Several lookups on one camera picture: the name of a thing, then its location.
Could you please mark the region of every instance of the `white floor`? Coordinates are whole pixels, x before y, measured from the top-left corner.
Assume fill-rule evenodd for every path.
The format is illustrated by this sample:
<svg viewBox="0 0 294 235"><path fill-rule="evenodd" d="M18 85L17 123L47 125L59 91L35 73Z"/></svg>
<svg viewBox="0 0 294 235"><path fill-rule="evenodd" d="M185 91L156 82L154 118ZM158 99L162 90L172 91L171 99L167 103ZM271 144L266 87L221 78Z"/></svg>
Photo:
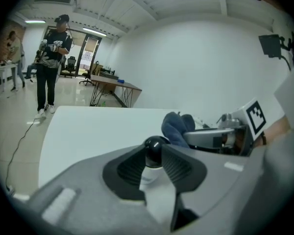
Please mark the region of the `white floor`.
<svg viewBox="0 0 294 235"><path fill-rule="evenodd" d="M55 86L55 106L78 105L89 107L93 86L79 84L80 78L60 77ZM7 166L18 141L24 135L37 113L37 85L26 80L24 89L11 92L12 81L7 83L5 92L0 86L0 182L7 174ZM120 107L112 95L103 95L100 103L107 107ZM38 187L38 165L41 148L52 114L47 111L47 118L35 123L21 141L13 162L10 165L8 185L16 193L32 194Z"/></svg>

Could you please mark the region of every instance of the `blue cloth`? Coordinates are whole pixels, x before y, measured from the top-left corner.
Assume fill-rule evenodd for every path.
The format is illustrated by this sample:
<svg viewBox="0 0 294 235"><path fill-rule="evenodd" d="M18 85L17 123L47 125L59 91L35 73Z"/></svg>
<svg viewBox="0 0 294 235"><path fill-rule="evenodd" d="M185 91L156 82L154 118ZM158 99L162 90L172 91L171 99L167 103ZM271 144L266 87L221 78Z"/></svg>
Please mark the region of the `blue cloth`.
<svg viewBox="0 0 294 235"><path fill-rule="evenodd" d="M171 144L189 148L183 139L185 132L195 130L195 122L191 115L186 114L180 116L175 112L168 113L163 119L161 131L163 135L169 139Z"/></svg>

